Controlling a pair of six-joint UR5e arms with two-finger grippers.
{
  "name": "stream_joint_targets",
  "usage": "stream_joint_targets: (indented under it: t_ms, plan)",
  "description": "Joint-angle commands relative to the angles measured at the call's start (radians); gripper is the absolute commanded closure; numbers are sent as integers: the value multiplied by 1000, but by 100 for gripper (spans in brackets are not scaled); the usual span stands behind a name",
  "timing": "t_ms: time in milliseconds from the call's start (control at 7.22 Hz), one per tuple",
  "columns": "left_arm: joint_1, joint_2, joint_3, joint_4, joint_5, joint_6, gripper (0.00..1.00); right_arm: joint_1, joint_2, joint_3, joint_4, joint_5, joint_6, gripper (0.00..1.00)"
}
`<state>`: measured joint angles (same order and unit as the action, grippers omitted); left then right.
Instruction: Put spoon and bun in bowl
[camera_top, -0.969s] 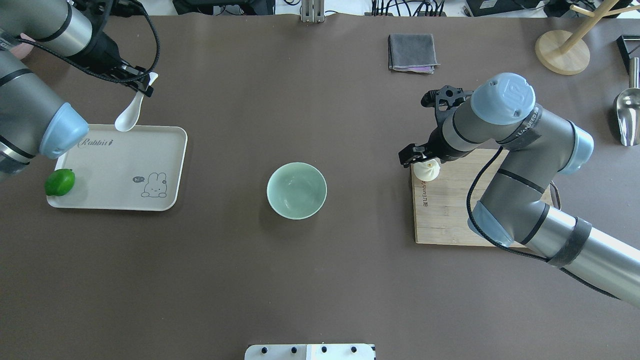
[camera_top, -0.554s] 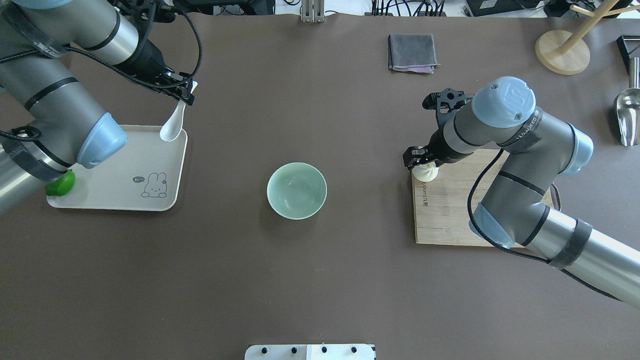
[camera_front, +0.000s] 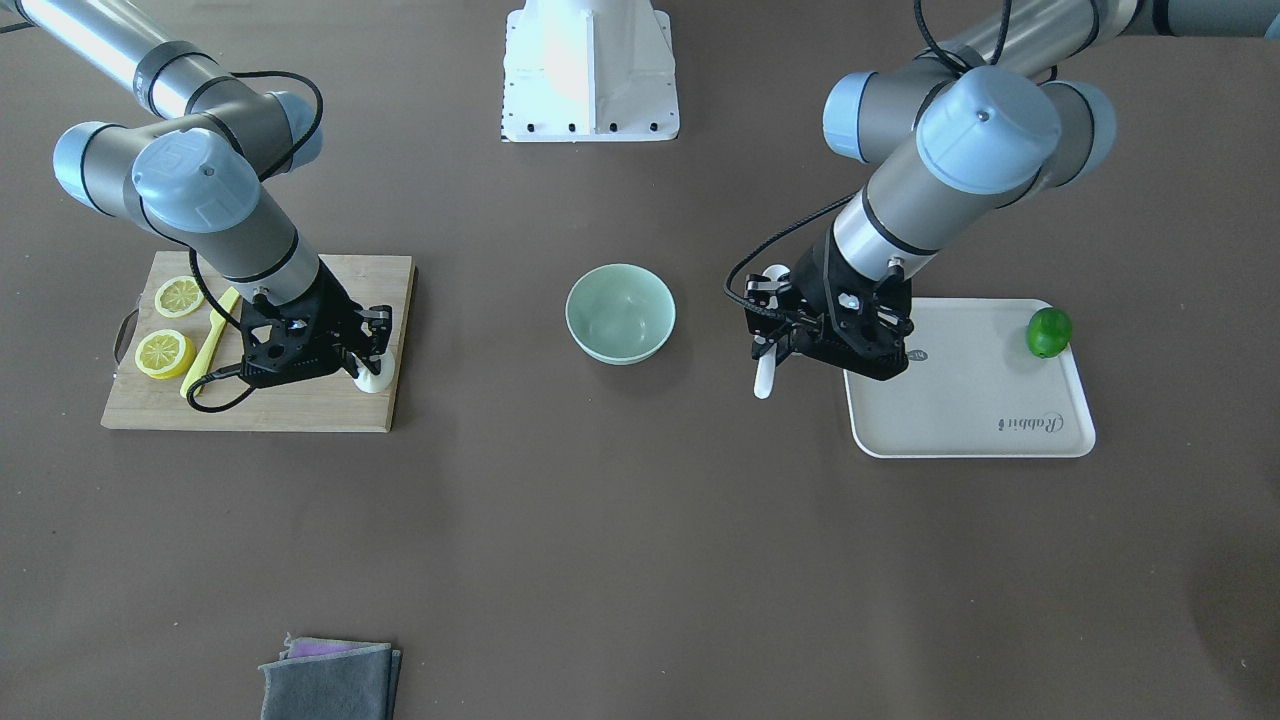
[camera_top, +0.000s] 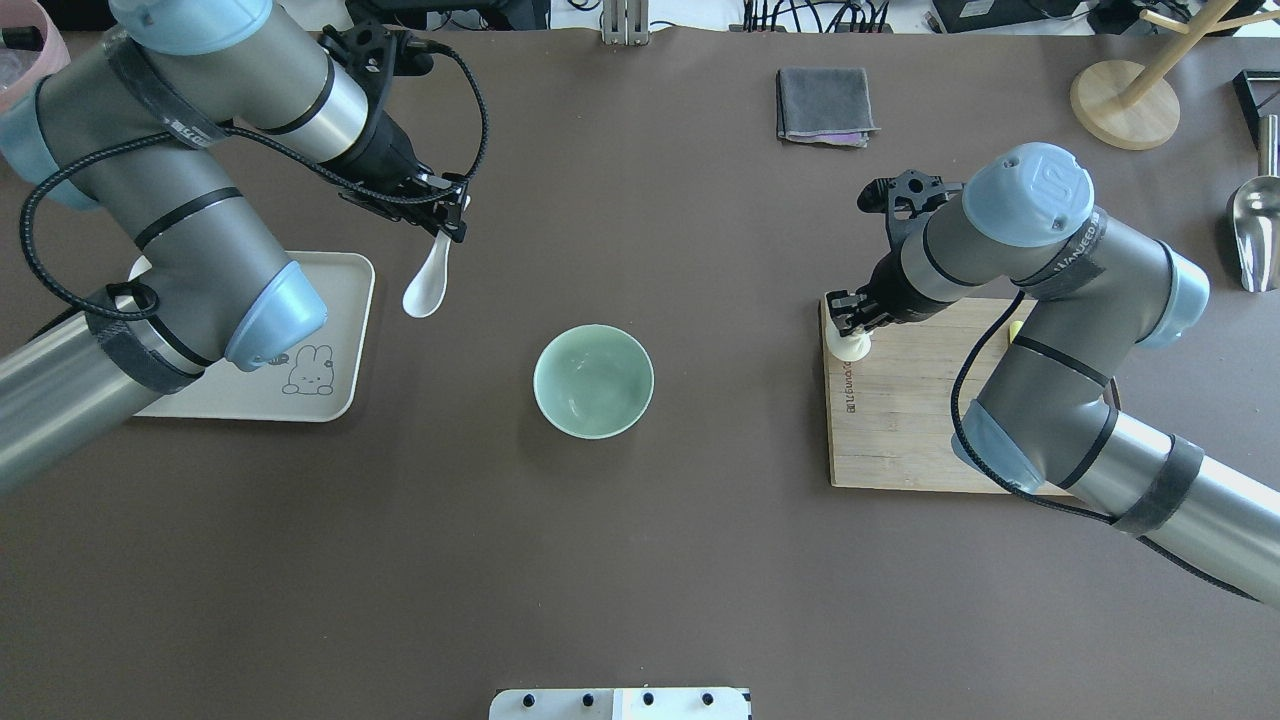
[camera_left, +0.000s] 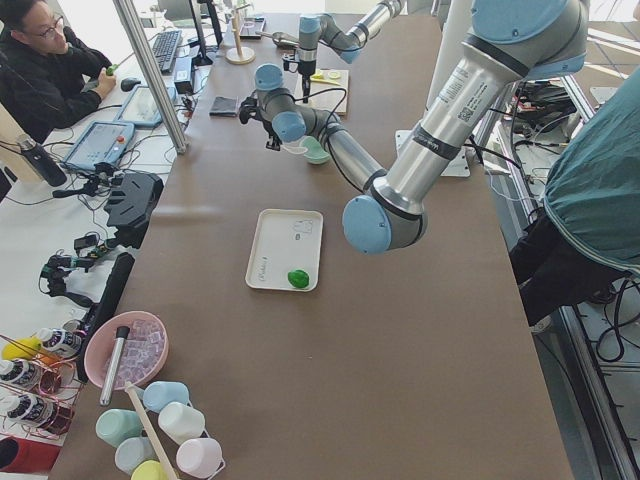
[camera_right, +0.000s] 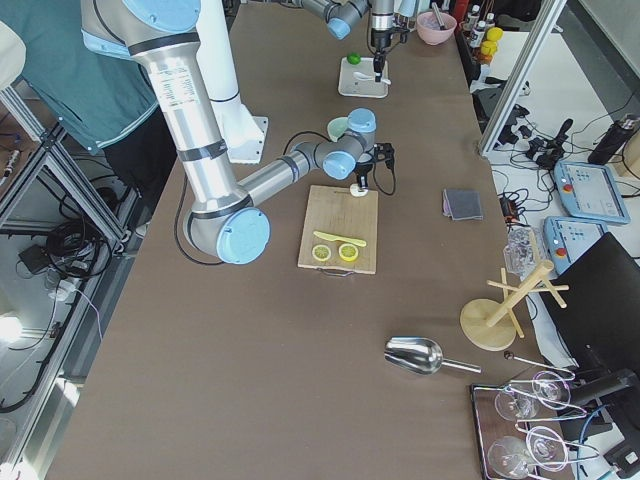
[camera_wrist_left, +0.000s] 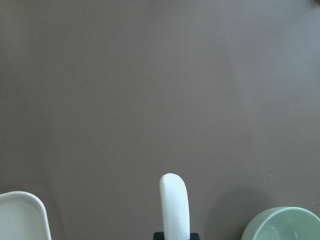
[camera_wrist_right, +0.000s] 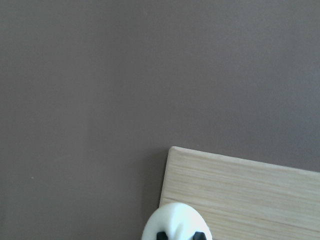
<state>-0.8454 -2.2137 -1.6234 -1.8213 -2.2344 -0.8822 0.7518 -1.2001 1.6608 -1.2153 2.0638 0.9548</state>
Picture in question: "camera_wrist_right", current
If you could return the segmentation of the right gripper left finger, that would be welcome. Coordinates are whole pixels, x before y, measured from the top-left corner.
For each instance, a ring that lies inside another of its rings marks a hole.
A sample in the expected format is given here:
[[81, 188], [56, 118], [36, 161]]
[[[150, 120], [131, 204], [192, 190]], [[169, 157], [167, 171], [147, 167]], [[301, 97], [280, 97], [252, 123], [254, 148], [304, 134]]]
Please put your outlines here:
[[167, 240], [167, 234], [164, 231], [156, 234], [156, 240]]

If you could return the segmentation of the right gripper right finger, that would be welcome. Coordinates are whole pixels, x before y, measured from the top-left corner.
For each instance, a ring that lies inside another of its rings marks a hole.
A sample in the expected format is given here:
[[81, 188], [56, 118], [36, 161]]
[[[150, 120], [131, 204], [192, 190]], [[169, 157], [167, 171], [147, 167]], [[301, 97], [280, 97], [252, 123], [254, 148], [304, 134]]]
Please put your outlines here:
[[193, 240], [207, 240], [204, 232], [196, 231], [193, 235]]

